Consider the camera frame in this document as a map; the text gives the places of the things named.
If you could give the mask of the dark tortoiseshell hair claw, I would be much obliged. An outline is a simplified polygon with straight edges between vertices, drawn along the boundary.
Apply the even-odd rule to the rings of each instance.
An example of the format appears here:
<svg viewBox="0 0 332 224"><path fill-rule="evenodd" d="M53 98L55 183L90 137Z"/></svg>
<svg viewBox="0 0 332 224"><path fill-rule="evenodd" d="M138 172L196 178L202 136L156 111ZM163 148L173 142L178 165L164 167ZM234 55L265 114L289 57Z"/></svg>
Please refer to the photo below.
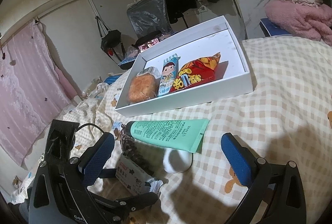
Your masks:
<svg viewBox="0 0 332 224"><path fill-rule="evenodd" d="M150 169L150 163L141 155L137 149L134 138L126 134L126 127L122 125L122 128L123 129L119 135L122 153L131 161L136 163L136 165L142 168L148 175L152 176L154 172Z"/></svg>

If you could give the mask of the white cow-print biscuit pack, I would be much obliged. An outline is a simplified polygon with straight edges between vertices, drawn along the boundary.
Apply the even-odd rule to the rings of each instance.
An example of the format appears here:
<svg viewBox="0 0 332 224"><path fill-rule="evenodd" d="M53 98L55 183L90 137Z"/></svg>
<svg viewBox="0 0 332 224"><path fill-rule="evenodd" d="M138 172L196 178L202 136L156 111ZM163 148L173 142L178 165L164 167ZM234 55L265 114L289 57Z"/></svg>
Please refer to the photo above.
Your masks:
<svg viewBox="0 0 332 224"><path fill-rule="evenodd" d="M132 195L148 192L159 194L159 190L164 184L162 180L148 175L124 154L120 155L115 176Z"/></svg>

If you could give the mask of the mint green cream tube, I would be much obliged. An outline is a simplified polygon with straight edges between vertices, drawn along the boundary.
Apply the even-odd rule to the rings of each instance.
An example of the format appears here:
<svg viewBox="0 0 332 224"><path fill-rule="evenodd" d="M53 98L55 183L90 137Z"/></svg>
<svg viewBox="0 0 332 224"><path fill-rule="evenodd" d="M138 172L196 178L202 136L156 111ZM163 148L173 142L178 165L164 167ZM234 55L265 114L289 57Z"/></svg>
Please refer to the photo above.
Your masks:
<svg viewBox="0 0 332 224"><path fill-rule="evenodd" d="M125 133L147 144L196 153L208 124L208 119L130 121Z"/></svg>

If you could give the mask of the white earbuds case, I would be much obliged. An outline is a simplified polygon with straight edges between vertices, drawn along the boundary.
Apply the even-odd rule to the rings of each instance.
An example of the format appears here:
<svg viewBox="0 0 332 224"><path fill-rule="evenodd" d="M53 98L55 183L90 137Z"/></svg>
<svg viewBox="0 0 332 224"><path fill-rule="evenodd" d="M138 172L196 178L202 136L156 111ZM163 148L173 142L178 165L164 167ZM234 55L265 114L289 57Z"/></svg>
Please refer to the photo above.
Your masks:
<svg viewBox="0 0 332 224"><path fill-rule="evenodd" d="M193 155L184 150L166 148L163 157L163 168L166 173L183 173L192 165Z"/></svg>

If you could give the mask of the orange bread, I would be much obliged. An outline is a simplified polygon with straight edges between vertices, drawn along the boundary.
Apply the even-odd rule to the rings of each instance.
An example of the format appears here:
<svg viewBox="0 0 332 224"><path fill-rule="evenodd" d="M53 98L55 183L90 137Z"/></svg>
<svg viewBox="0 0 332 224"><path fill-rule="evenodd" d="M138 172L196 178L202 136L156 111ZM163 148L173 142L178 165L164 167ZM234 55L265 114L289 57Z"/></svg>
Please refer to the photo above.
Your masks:
<svg viewBox="0 0 332 224"><path fill-rule="evenodd" d="M161 74L156 67L140 71L132 80L128 91L128 102L143 102L157 97Z"/></svg>

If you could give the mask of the red yellow snack bag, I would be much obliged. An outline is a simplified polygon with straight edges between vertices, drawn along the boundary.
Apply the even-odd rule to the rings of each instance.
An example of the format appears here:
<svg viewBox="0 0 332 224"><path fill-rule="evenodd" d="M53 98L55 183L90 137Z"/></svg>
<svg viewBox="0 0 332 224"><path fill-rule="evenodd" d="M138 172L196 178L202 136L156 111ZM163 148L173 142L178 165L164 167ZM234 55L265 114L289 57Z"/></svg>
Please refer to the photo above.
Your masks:
<svg viewBox="0 0 332 224"><path fill-rule="evenodd" d="M216 71L220 62L220 52L190 61L179 70L170 93L193 88L216 80Z"/></svg>

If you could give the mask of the blue cartoon lollipop pack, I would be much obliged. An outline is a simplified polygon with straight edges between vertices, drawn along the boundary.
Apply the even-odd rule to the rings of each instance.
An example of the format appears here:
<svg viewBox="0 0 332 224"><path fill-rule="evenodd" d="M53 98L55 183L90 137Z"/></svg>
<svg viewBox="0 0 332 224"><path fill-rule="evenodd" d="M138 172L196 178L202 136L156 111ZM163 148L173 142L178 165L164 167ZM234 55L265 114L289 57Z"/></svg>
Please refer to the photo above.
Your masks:
<svg viewBox="0 0 332 224"><path fill-rule="evenodd" d="M173 54L164 60L157 96L167 95L178 73L178 61L181 57Z"/></svg>

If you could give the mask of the pink curtain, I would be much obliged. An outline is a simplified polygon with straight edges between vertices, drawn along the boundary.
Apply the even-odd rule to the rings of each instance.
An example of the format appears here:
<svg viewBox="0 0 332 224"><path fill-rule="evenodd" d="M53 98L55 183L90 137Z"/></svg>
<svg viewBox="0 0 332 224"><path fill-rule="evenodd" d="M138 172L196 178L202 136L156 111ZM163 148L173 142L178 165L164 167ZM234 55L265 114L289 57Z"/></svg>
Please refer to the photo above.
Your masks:
<svg viewBox="0 0 332 224"><path fill-rule="evenodd" d="M76 94L40 23L28 22L1 46L1 147L17 165Z"/></svg>

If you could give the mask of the white shallow cardboard box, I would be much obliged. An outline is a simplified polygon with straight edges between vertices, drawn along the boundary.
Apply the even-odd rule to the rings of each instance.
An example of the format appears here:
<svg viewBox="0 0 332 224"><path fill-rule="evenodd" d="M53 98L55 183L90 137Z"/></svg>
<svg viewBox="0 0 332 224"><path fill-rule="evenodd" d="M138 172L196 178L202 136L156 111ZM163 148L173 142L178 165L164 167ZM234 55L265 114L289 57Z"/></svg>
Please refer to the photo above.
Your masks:
<svg viewBox="0 0 332 224"><path fill-rule="evenodd" d="M132 81L157 69L156 96L132 102ZM189 107L253 92L244 52L224 16L183 30L136 58L115 110L133 117Z"/></svg>

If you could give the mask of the black bag on tripod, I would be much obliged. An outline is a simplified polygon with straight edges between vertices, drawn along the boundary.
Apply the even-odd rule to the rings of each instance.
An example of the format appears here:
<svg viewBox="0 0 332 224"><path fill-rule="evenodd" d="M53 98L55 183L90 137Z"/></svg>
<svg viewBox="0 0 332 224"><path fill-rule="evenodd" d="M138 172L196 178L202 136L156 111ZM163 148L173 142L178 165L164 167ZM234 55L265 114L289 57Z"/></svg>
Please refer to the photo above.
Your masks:
<svg viewBox="0 0 332 224"><path fill-rule="evenodd" d="M115 61L114 57L116 57L121 62L126 57L126 50L121 40L122 33L119 30L110 30L99 16L96 16L95 19L101 37L101 49L112 61ZM115 50L118 46L121 48L122 56Z"/></svg>

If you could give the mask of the smartphone with lit screen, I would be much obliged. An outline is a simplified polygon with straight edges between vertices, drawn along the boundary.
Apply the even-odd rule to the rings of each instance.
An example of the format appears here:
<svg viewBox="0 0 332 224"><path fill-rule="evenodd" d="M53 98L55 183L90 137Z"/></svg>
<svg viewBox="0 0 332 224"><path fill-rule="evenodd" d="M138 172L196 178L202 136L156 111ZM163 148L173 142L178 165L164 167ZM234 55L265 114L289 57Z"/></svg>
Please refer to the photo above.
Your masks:
<svg viewBox="0 0 332 224"><path fill-rule="evenodd" d="M154 45L157 44L157 43L159 43L159 39L158 39L158 38L155 38L155 39L153 39L153 40L149 40L149 41L147 41L147 42L145 42L145 43L143 43L143 44L140 44L140 45L138 46L138 49L139 49L140 52L143 52L144 50L146 50L146 49L148 49L148 48L154 46Z"/></svg>

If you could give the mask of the blue book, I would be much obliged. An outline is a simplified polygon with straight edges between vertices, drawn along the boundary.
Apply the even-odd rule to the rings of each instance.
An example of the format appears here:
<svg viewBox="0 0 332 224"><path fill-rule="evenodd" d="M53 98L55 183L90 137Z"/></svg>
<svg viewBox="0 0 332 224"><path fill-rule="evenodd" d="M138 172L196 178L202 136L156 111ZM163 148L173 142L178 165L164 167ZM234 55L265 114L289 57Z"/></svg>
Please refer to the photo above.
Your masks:
<svg viewBox="0 0 332 224"><path fill-rule="evenodd" d="M261 18L259 25L265 37L291 36L291 33L289 33L286 30L283 30L278 25L275 25L268 18Z"/></svg>

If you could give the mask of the pink fleece blanket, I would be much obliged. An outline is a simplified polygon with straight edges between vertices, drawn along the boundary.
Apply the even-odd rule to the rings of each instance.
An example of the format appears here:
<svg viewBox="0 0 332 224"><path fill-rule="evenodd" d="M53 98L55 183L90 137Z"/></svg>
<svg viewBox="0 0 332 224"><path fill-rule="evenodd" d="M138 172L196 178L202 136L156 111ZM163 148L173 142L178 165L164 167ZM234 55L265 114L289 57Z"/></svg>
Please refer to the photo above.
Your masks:
<svg viewBox="0 0 332 224"><path fill-rule="evenodd" d="M290 1L273 0L265 7L267 18L294 36L324 41L331 46L331 7L309 7Z"/></svg>

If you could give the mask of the dark plastic wrapped panel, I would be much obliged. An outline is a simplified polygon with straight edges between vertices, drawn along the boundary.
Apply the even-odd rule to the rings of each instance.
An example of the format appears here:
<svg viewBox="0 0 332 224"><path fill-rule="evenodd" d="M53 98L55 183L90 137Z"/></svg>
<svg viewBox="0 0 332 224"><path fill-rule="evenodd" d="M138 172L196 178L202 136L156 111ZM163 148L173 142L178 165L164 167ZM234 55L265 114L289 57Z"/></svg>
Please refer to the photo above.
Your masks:
<svg viewBox="0 0 332 224"><path fill-rule="evenodd" d="M173 32L165 0L140 0L127 9L127 16L138 38L155 31Z"/></svg>

